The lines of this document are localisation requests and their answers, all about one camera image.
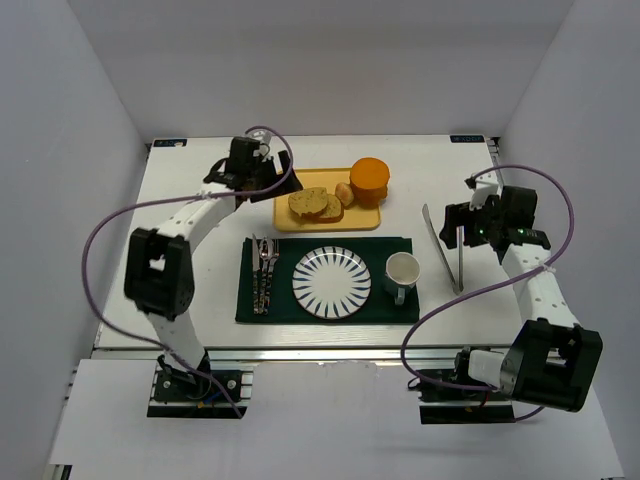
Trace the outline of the round orange bread loaf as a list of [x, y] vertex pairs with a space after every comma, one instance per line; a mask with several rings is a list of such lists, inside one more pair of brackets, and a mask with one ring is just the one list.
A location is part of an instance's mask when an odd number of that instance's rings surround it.
[[361, 158], [350, 170], [351, 189], [358, 202], [367, 207], [374, 207], [387, 197], [389, 180], [389, 167], [378, 158]]

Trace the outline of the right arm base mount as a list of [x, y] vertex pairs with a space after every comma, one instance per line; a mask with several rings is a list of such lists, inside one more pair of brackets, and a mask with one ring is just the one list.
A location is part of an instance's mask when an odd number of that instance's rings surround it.
[[[421, 369], [419, 373], [452, 384], [481, 386], [467, 373], [470, 348], [460, 351], [451, 368]], [[424, 382], [413, 377], [407, 382], [409, 391], [419, 394], [422, 425], [475, 425], [514, 423], [512, 403], [497, 392], [460, 390]]]

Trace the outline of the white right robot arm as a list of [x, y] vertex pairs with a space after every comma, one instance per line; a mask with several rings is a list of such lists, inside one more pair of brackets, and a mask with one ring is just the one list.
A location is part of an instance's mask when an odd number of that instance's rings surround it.
[[463, 349], [452, 378], [458, 384], [492, 387], [516, 401], [577, 412], [585, 403], [603, 342], [597, 332], [579, 325], [548, 265], [550, 242], [533, 227], [537, 194], [489, 181], [474, 181], [471, 188], [469, 202], [446, 207], [439, 237], [455, 248], [459, 241], [448, 236], [461, 229], [462, 244], [491, 246], [515, 282], [523, 324], [506, 353]]

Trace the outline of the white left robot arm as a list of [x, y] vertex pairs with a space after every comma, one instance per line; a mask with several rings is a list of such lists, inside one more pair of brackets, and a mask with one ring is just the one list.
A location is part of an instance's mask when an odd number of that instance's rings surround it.
[[152, 229], [137, 228], [130, 236], [124, 294], [151, 323], [165, 351], [161, 367], [194, 383], [210, 375], [210, 359], [189, 315], [195, 295], [193, 253], [226, 217], [245, 202], [257, 203], [302, 189], [288, 143], [270, 153], [276, 132], [250, 128], [231, 140], [229, 153], [211, 167], [199, 192], [180, 197], [185, 205]]

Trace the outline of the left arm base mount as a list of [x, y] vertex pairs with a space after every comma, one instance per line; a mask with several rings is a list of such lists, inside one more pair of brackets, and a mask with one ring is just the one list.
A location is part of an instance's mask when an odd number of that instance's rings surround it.
[[240, 412], [237, 415], [221, 388], [190, 372], [176, 372], [164, 357], [156, 363], [147, 406], [148, 418], [163, 419], [240, 419], [251, 397], [253, 372], [223, 368], [210, 370]]

